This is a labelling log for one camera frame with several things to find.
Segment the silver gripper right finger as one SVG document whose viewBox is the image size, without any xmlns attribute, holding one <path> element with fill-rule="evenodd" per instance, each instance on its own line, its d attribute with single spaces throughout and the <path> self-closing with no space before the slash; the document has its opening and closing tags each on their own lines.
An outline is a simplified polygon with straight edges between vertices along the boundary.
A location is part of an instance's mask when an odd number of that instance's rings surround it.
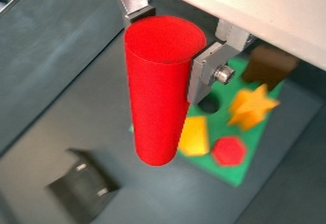
<svg viewBox="0 0 326 224">
<path fill-rule="evenodd" d="M 226 85 L 234 76 L 229 61 L 255 41 L 255 37 L 226 20 L 218 21 L 217 40 L 193 58 L 187 101 L 198 104 L 211 91 L 215 82 Z"/>
</svg>

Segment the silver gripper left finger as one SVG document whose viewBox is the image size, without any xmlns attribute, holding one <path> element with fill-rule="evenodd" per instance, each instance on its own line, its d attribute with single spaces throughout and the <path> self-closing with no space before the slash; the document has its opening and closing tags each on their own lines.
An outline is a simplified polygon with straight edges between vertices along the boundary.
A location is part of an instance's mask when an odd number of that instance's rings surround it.
<svg viewBox="0 0 326 224">
<path fill-rule="evenodd" d="M 149 0 L 118 0 L 125 26 L 155 15 L 155 7 Z"/>
</svg>

